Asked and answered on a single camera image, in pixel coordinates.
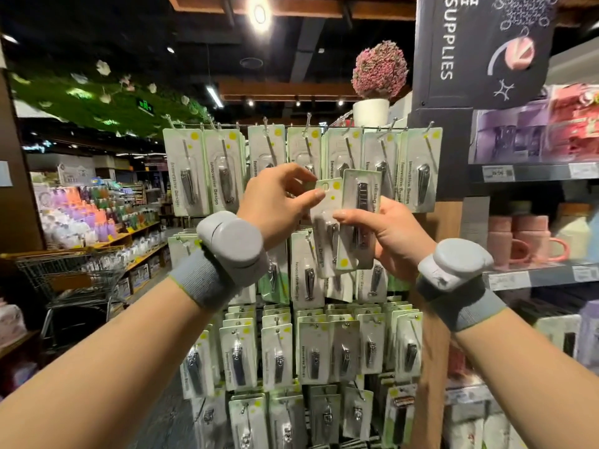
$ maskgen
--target ceiling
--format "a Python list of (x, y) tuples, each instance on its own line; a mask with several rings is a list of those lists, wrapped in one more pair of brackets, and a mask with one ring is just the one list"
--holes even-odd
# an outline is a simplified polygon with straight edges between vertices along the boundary
[[(230, 6), (238, 2), (232, 0)], [(583, 6), (595, 5), (599, 0)], [(572, 21), (573, 8), (568, 9)], [(366, 47), (395, 41), (408, 68), (414, 55), (415, 22), (405, 20), (275, 16), (271, 34), (259, 37), (243, 14), (178, 12), (169, 0), (0, 0), (0, 13), (3, 32), (19, 41), (3, 44), (9, 62), (47, 59), (76, 70), (101, 59), (116, 75), (145, 74), (157, 85), (195, 97), (222, 123), (253, 122), (265, 115), (301, 124), (308, 111), (313, 123), (331, 122), (348, 110), (348, 104), (308, 99), (300, 107), (281, 101), (256, 101), (249, 107), (238, 100), (214, 110), (206, 83), (236, 79), (348, 84), (355, 58)], [(559, 27), (553, 53), (579, 42), (577, 29)], [(247, 58), (257, 58), (262, 65), (248, 69), (240, 64)], [(407, 84), (411, 81), (408, 75)]]

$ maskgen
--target fluorescent light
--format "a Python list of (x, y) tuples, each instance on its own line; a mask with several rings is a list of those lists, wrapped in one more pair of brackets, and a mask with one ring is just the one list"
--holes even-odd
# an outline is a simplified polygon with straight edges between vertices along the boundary
[(206, 90), (210, 93), (210, 96), (212, 97), (212, 100), (214, 101), (214, 103), (216, 104), (216, 106), (218, 108), (223, 108), (224, 105), (223, 105), (223, 103), (221, 101), (221, 98), (219, 97), (218, 93), (214, 89), (214, 87), (212, 87), (210, 85), (206, 85)]
[(19, 41), (17, 41), (15, 38), (13, 38), (12, 36), (8, 36), (8, 35), (2, 35), (2, 37), (4, 39), (6, 39), (8, 42), (12, 42), (13, 44), (19, 44)]
[(251, 26), (258, 33), (265, 33), (270, 29), (273, 12), (268, 0), (248, 0), (247, 16), (250, 18)]

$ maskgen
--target white paper flower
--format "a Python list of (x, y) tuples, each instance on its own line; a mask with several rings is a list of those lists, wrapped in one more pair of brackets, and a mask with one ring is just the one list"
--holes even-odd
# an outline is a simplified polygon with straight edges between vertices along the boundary
[(71, 77), (73, 77), (80, 85), (85, 85), (87, 82), (89, 82), (87, 77), (83, 74), (75, 74), (74, 72), (71, 72)]
[(98, 60), (96, 63), (96, 69), (98, 69), (98, 72), (102, 75), (110, 74), (110, 66), (105, 61)]

